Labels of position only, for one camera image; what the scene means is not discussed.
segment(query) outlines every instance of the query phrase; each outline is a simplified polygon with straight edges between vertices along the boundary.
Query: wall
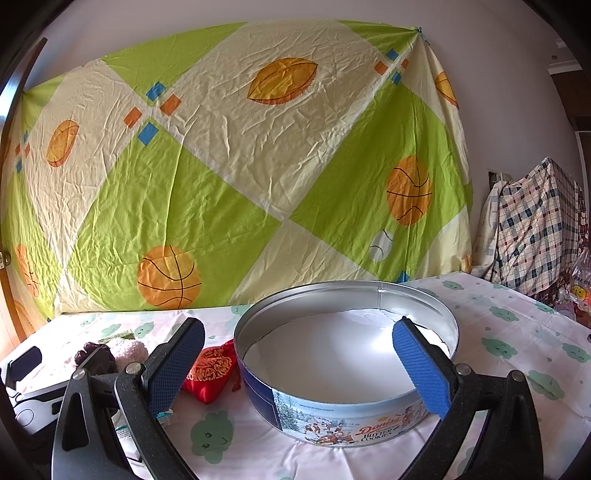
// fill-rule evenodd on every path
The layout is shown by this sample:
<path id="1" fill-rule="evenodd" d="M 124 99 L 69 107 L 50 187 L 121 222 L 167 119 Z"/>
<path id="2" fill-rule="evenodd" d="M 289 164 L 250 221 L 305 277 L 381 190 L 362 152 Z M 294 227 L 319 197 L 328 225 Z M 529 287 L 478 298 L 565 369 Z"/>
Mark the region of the wall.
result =
<path id="1" fill-rule="evenodd" d="M 522 22 L 539 24 L 520 0 L 504 4 L 514 7 Z M 513 18 L 511 11 L 503 12 L 503 17 Z M 47 29 L 49 42 L 30 85 L 179 31 L 302 17 L 423 28 L 460 104 L 475 192 L 473 234 L 489 191 L 488 169 L 518 179 L 549 155 L 580 183 L 576 140 L 544 60 L 523 40 L 524 33 L 516 33 L 514 24 L 477 0 L 76 0 Z"/>

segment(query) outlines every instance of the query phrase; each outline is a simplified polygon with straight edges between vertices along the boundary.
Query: red pouch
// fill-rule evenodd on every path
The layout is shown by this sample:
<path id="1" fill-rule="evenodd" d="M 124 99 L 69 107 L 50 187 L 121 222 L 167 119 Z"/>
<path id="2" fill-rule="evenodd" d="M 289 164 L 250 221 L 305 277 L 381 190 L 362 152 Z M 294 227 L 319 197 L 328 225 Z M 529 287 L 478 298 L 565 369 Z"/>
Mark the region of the red pouch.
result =
<path id="1" fill-rule="evenodd" d="M 208 405 L 220 394 L 234 370 L 238 370 L 234 340 L 222 346 L 204 348 L 184 380 L 182 389 Z M 240 388 L 239 382 L 238 379 L 232 391 Z"/>

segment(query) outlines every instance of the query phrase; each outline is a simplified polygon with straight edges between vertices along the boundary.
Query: wooden door frame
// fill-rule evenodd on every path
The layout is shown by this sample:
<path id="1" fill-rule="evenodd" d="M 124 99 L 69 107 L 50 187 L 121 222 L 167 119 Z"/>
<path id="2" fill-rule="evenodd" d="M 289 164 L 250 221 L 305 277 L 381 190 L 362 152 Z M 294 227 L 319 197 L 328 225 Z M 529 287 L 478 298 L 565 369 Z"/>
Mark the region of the wooden door frame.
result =
<path id="1" fill-rule="evenodd" d="M 9 133 L 17 112 L 18 102 L 21 99 L 22 91 L 31 73 L 31 69 L 46 43 L 47 39 L 43 37 L 26 53 L 11 75 L 2 93 L 0 93 L 0 105 L 9 105 L 8 111 L 0 110 L 0 179 L 2 178 L 2 169 L 8 152 Z M 5 252 L 1 235 L 0 245 L 2 245 L 2 250 Z M 12 348 L 15 348 L 27 336 L 18 317 L 6 268 L 0 270 L 0 289 L 0 319 L 2 323 L 0 325 L 0 331 L 6 330 Z M 0 346 L 0 358 L 3 358 L 9 353 L 4 350 L 9 349 L 11 346 L 8 345 L 4 349 Z"/>

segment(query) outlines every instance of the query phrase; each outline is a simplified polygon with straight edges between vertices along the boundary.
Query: metal screw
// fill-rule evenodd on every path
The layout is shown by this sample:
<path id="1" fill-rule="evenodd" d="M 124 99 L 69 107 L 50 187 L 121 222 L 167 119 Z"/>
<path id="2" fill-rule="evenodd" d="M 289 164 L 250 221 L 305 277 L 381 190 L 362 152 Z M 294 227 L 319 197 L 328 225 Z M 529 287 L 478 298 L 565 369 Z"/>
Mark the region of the metal screw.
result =
<path id="1" fill-rule="evenodd" d="M 142 370 L 142 364 L 139 362 L 131 362 L 127 367 L 125 367 L 125 373 L 130 375 L 135 375 Z"/>
<path id="2" fill-rule="evenodd" d="M 470 365 L 467 364 L 457 364 L 456 365 L 456 372 L 463 377 L 466 377 L 472 373 L 472 369 Z"/>
<path id="3" fill-rule="evenodd" d="M 84 378 L 84 376 L 86 375 L 86 370 L 76 370 L 73 374 L 72 374 L 72 378 L 74 380 L 81 380 L 82 378 Z"/>
<path id="4" fill-rule="evenodd" d="M 525 375 L 519 370 L 513 370 L 511 372 L 511 378 L 516 382 L 523 382 L 523 380 L 525 380 Z"/>

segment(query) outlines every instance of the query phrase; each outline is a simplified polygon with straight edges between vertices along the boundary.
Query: pink fluffy object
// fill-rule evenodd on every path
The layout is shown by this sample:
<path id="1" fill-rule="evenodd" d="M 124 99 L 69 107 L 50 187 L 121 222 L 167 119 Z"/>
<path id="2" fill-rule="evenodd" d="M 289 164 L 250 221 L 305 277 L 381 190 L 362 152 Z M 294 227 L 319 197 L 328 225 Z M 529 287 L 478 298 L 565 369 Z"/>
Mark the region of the pink fluffy object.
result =
<path id="1" fill-rule="evenodd" d="M 117 370 L 122 372 L 131 362 L 144 363 L 148 358 L 148 351 L 139 340 L 113 338 L 107 346 L 111 350 L 117 363 Z"/>

